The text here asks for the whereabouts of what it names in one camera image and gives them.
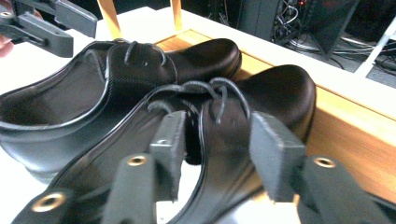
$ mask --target wooden leg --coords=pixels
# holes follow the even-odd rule
[[[171,0],[171,7],[174,13],[175,30],[180,31],[182,29],[180,0]]]
[[[114,7],[113,0],[97,0],[103,19],[107,23],[113,39],[122,38],[117,11]]]

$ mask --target black shoe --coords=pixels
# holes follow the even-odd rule
[[[94,42],[54,75],[0,96],[0,146],[51,179],[164,84],[231,78],[241,52],[228,39],[163,52],[151,44]]]
[[[273,82],[268,87],[263,85],[267,79],[284,82]],[[100,219],[121,159],[147,153],[162,118],[172,111],[184,110],[188,115],[185,126],[187,156],[191,163],[199,161],[202,166],[190,199],[171,223],[191,223],[192,220],[211,223],[261,192],[262,181],[248,151],[250,111],[268,106],[266,112],[274,113],[301,140],[306,140],[316,103],[315,84],[304,69],[294,65],[275,67],[237,82],[240,91],[232,91],[237,88],[227,81],[213,79],[211,82],[206,89],[203,88],[206,84],[193,81],[183,88],[162,86],[157,89],[178,94],[158,94],[157,98],[140,102],[105,139],[65,166],[52,180],[48,191],[71,189],[79,198],[79,218],[84,221]],[[212,88],[223,93],[189,94],[194,85],[198,90]]]

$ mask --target shoelace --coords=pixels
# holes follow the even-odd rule
[[[250,107],[244,94],[239,88],[228,78],[214,77],[208,83],[203,81],[188,81],[182,85],[165,85],[160,86],[145,96],[144,101],[148,101],[151,97],[159,92],[173,91],[180,93],[209,93],[213,99],[221,98],[221,108],[216,116],[216,123],[220,124],[221,117],[224,114],[225,103],[228,98],[228,89],[230,89],[241,101],[247,119],[250,118]]]
[[[128,63],[128,61],[130,60],[131,55],[132,55],[132,50],[138,44],[139,43],[137,43],[136,41],[133,41],[132,43],[129,43],[129,47],[126,50],[126,53],[125,53],[125,58],[124,58],[124,62],[125,63]],[[159,51],[161,56],[162,56],[162,58],[163,58],[163,61],[161,62],[161,66],[164,66],[166,64],[165,52],[163,52],[163,50],[160,47],[158,47],[157,45],[154,45],[154,44],[149,44],[149,43],[147,43],[147,44],[139,44],[139,45],[146,45],[146,46],[152,47],[153,49],[156,49],[157,51]]]

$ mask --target black leather shoe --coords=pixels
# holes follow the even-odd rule
[[[36,177],[52,178],[149,91],[231,78],[241,60],[229,39],[171,52],[123,40],[94,42],[54,75],[0,96],[0,146]]]
[[[105,139],[69,162],[48,190],[74,191],[80,202],[77,206],[84,208],[77,208],[82,211],[79,218],[100,219],[121,159],[147,153],[161,119],[181,109],[189,115],[185,127],[188,157],[191,163],[200,162],[201,173],[190,199],[171,223],[191,223],[192,220],[193,223],[212,223],[262,190],[262,181],[248,152],[250,111],[263,109],[273,113],[301,140],[306,140],[316,103],[314,82],[304,69],[295,65],[268,69],[236,85],[239,91],[230,90],[230,86],[237,88],[227,81],[213,79],[209,88],[192,81],[183,85],[184,88],[172,85],[156,89],[178,94],[158,94],[157,98],[140,102]],[[202,90],[211,94],[196,94]]]

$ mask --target wooden board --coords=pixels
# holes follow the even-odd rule
[[[193,30],[157,43],[164,50],[184,49],[210,39]],[[271,64],[243,52],[238,78],[258,74]],[[396,121],[317,87],[308,155],[339,160],[368,192],[396,203]]]

